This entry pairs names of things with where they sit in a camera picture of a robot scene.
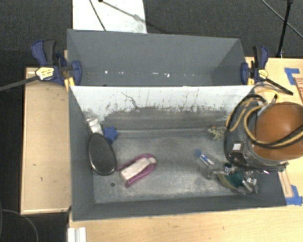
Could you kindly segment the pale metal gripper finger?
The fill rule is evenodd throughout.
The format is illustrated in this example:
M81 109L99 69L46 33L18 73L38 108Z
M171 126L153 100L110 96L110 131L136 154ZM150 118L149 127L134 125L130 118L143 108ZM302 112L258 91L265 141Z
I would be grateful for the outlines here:
M207 174L207 178L210 179L210 180L215 180L215 181L220 182L222 184L226 181L225 175L222 174L222 173L210 172L209 174Z
M209 173L227 173L225 164L218 164L210 166L208 169Z

